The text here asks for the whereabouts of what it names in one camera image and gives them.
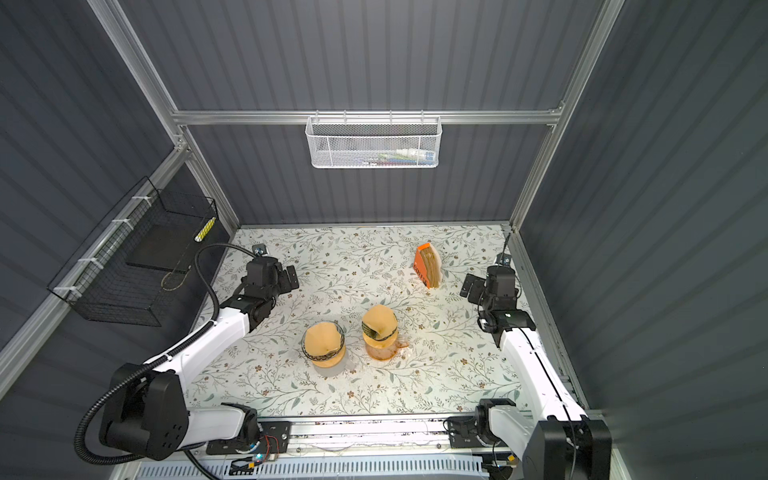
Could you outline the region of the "orange coffee filter pack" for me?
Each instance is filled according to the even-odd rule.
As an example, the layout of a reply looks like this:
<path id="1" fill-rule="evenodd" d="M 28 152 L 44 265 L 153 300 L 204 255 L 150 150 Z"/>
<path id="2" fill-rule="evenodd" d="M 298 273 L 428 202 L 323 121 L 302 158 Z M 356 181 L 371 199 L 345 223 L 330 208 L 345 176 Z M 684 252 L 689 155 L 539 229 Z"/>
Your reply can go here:
<path id="1" fill-rule="evenodd" d="M 413 268 L 417 276 L 428 289 L 438 288 L 441 284 L 441 258 L 431 243 L 420 245 L 415 253 Z"/>

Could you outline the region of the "grey clear glass dripper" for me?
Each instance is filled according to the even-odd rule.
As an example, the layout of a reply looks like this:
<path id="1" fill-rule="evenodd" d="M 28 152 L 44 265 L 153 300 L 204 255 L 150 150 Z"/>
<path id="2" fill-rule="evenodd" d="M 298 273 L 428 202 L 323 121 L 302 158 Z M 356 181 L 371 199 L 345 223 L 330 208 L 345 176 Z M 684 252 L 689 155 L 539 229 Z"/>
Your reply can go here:
<path id="1" fill-rule="evenodd" d="M 337 358 L 344 356 L 345 348 L 345 333 L 335 322 L 319 322 L 309 327 L 301 341 L 302 353 L 316 366 L 335 365 Z"/>

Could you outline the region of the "green glass dripper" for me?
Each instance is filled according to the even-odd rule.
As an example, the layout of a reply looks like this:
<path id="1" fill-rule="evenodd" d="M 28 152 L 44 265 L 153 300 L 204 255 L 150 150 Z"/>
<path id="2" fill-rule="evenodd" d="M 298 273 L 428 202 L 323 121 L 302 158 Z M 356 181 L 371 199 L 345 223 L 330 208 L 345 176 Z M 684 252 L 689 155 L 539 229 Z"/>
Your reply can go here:
<path id="1" fill-rule="evenodd" d="M 398 331 L 398 327 L 394 327 L 389 333 L 380 333 L 364 322 L 361 323 L 361 328 L 364 336 L 375 342 L 383 342 Z"/>

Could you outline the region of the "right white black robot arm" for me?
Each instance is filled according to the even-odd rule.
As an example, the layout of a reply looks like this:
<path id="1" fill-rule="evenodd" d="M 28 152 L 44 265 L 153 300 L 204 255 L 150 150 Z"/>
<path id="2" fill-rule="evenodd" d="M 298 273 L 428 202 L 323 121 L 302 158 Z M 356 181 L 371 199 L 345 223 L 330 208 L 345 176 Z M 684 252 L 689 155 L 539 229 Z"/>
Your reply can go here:
<path id="1" fill-rule="evenodd" d="M 532 415 L 527 418 L 512 400 L 482 399 L 474 416 L 478 437 L 510 449 L 517 459 L 513 479 L 608 479 L 608 426 L 589 417 L 557 375 L 533 318 L 517 306 L 516 272 L 491 265 L 485 277 L 468 274 L 460 295 L 478 308 L 479 328 L 512 362 Z"/>

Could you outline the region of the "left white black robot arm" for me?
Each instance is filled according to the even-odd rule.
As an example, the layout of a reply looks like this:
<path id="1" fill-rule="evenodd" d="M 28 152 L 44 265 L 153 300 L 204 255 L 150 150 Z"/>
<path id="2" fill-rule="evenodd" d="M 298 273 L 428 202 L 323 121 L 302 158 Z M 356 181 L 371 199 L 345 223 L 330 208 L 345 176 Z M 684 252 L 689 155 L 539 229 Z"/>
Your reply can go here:
<path id="1" fill-rule="evenodd" d="M 206 322 L 166 352 L 115 372 L 99 429 L 102 445 L 153 460 L 210 441 L 257 445 L 261 429 L 255 409 L 234 403 L 192 408 L 184 392 L 227 348 L 254 331 L 280 295 L 299 287 L 296 270 L 260 256 L 246 265 L 233 295 Z"/>

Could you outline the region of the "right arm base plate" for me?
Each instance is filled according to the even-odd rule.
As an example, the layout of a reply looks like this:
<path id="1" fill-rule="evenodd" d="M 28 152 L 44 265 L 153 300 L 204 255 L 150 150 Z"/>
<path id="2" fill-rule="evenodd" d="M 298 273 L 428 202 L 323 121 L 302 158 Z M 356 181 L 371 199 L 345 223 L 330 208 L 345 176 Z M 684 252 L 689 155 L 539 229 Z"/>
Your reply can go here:
<path id="1" fill-rule="evenodd" d="M 449 416 L 443 420 L 442 426 L 454 449 L 507 447 L 502 440 L 481 434 L 472 416 Z"/>

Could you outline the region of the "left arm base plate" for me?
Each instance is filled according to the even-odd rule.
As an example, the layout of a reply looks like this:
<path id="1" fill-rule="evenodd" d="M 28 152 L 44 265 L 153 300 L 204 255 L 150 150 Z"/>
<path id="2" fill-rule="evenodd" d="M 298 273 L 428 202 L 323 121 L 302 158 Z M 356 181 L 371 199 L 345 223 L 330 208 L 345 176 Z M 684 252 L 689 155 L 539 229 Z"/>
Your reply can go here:
<path id="1" fill-rule="evenodd" d="M 279 455 L 287 451 L 292 423 L 267 421 L 259 423 L 260 435 L 256 440 L 214 440 L 207 444 L 207 455 Z"/>

